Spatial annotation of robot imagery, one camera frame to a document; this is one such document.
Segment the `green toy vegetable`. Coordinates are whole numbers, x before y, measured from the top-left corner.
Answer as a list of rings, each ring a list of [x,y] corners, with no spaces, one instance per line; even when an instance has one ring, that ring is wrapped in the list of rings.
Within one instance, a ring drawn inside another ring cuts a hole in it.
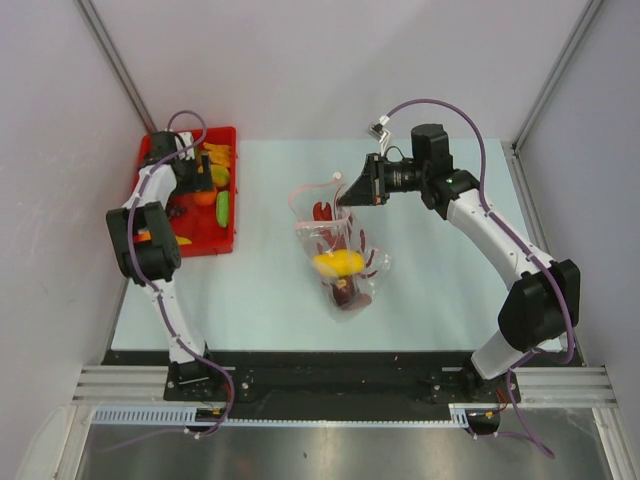
[[[230,192],[220,191],[217,194],[216,202],[216,222],[220,228],[227,228],[230,221]]]

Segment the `toy orange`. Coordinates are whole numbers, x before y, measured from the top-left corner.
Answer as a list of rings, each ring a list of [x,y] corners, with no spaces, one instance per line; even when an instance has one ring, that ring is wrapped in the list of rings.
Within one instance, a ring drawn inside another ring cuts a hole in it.
[[[209,207],[215,204],[217,195],[216,190],[197,192],[193,194],[193,202],[198,207]]]

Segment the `dark red toy fruit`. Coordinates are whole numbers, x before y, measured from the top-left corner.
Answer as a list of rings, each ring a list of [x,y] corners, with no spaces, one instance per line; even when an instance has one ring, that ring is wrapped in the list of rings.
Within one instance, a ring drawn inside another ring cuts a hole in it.
[[[350,307],[359,295],[357,285],[351,277],[337,279],[331,288],[334,302],[341,309]]]

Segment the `clear zip top bag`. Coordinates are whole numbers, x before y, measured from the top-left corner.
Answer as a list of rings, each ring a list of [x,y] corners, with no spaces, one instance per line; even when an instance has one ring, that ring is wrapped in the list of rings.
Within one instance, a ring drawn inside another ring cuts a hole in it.
[[[368,308],[384,284],[392,257],[351,207],[338,204],[346,181],[335,172],[324,183],[296,187],[288,197],[295,236],[331,316],[348,321]]]

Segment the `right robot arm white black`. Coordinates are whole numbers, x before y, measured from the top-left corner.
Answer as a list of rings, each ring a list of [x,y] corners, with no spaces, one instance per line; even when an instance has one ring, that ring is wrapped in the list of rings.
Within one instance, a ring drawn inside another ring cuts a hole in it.
[[[427,209],[464,233],[498,272],[508,296],[498,314],[498,329],[472,353],[461,376],[463,393],[484,401],[497,389],[497,378],[541,353],[542,344],[564,336],[568,362],[575,353],[581,274],[571,260],[556,261],[536,247],[493,208],[470,172],[455,168],[449,137],[440,124],[411,131],[412,155],[397,162],[387,157],[391,134],[382,121],[370,135],[380,144],[370,153],[360,176],[339,197],[345,207],[378,206],[399,192],[417,192]]]

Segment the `red toy lobster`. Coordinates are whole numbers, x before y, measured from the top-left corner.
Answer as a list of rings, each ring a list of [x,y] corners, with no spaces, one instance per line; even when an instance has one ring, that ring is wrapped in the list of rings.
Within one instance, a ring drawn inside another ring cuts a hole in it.
[[[372,268],[375,251],[366,252],[366,237],[359,230],[360,247],[353,249],[351,239],[354,217],[350,215],[339,228],[322,228],[321,240],[316,243],[312,259],[314,270],[329,299],[342,311],[355,311],[369,305],[372,296],[365,293],[360,281],[373,278],[378,271]]]

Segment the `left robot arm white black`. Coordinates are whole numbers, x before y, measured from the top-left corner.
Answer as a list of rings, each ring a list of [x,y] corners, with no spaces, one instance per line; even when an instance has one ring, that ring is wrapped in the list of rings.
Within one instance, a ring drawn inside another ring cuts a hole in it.
[[[174,274],[182,255],[167,213],[175,192],[193,192],[201,185],[196,160],[200,141],[170,128],[151,134],[132,193],[121,207],[107,212],[106,224],[121,273],[142,288],[163,327],[168,382],[207,400],[219,392],[221,376],[210,366],[207,343],[176,293]]]

